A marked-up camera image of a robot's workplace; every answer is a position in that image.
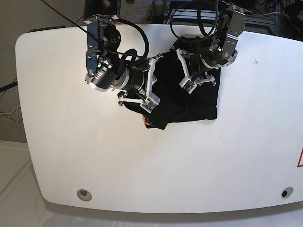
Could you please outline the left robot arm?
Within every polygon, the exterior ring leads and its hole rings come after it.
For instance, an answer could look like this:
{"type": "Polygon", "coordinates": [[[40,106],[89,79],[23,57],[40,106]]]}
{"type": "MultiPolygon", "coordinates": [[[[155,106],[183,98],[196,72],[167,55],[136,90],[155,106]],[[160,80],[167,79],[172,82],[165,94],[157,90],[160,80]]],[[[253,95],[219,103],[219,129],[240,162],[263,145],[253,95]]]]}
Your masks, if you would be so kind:
{"type": "Polygon", "coordinates": [[[174,34],[192,48],[190,52],[181,48],[175,50],[185,75],[179,85],[189,93],[207,82],[215,85],[215,77],[208,72],[231,65],[237,57],[236,45],[245,28],[245,14],[253,12],[254,4],[241,0],[224,3],[226,8],[220,11],[219,1],[215,2],[215,20],[209,32],[204,29],[201,10],[197,10],[197,23],[203,37],[186,38],[174,34]]]}

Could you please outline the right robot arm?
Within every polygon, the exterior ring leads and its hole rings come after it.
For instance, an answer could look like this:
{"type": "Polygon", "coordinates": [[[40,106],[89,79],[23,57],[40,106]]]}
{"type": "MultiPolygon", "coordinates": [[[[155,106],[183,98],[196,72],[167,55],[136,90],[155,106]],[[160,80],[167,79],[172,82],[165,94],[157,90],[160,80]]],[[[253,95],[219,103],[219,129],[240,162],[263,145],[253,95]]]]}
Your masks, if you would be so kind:
{"type": "Polygon", "coordinates": [[[118,103],[138,103],[148,113],[159,105],[160,98],[152,92],[157,81],[156,62],[161,54],[148,59],[149,41],[136,24],[121,19],[119,0],[85,1],[83,19],[87,23],[86,83],[95,90],[119,90],[118,103]],[[144,41],[144,53],[135,49],[118,52],[121,34],[115,23],[137,30],[144,41]]]}

